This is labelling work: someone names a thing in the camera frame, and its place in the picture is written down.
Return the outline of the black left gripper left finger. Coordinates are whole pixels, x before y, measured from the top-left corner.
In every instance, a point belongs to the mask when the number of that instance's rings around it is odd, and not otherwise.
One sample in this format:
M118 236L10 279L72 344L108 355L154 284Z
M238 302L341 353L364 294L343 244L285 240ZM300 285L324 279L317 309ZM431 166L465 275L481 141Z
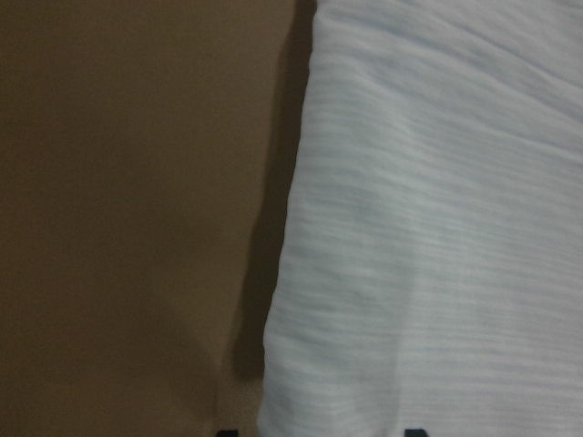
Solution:
M238 430L220 430L217 432L217 437L239 437Z

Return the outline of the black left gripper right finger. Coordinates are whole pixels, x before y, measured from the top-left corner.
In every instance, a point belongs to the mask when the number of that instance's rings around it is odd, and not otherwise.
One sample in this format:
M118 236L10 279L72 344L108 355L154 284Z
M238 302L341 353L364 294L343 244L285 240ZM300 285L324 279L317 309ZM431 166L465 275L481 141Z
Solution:
M404 437L429 437L429 433L423 428L409 428L404 430Z

